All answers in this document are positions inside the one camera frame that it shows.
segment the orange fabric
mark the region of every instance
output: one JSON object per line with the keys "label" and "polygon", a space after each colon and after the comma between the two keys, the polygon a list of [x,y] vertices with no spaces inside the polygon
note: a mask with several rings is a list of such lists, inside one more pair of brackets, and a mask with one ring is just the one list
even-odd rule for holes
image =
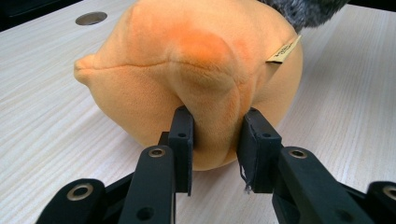
{"label": "orange fabric", "polygon": [[141,145],[156,145],[174,111],[195,119],[193,169],[236,159],[242,117],[256,107],[277,125],[297,91],[301,44],[283,64],[266,63],[297,38],[256,0],[141,0],[96,54],[75,64],[95,102]]}

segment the black mechanical arm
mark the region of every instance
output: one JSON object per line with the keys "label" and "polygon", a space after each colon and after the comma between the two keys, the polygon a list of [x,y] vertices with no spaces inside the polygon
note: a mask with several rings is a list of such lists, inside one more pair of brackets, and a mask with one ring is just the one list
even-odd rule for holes
{"label": "black mechanical arm", "polygon": [[[71,182],[37,223],[176,223],[176,193],[191,194],[192,148],[193,117],[182,106],[134,173],[107,187]],[[337,182],[310,151],[283,147],[257,109],[244,116],[237,157],[246,190],[273,194],[279,223],[396,223],[396,183],[374,182],[364,194]]]}

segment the white wooden table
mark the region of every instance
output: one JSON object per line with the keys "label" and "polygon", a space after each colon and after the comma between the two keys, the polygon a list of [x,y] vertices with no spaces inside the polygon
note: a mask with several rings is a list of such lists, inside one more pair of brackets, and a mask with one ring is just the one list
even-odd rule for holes
{"label": "white wooden table", "polygon": [[[134,170],[142,147],[73,77],[74,60],[96,52],[132,2],[85,0],[0,33],[0,223],[34,223],[76,179],[109,185]],[[108,17],[75,24],[92,11]],[[276,127],[284,145],[361,191],[396,182],[396,13],[347,6],[302,35],[303,79]],[[177,223],[277,223],[271,195],[244,194],[236,162],[193,175]]]}

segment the gray fuzzy object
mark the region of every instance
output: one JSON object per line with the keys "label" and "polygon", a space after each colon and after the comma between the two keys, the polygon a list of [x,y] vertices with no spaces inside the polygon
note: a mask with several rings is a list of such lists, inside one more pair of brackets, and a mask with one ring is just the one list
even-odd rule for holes
{"label": "gray fuzzy object", "polygon": [[318,27],[328,21],[349,0],[259,0],[273,7],[297,33],[305,27]]}

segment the plush toy tag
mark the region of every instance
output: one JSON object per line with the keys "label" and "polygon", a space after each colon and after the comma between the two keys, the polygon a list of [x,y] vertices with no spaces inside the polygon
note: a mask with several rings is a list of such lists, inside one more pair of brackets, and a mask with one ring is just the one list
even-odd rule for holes
{"label": "plush toy tag", "polygon": [[297,43],[300,41],[301,36],[299,35],[296,40],[294,40],[291,44],[284,45],[280,48],[271,58],[269,58],[267,63],[283,63],[286,58],[288,58],[289,54],[296,47]]}

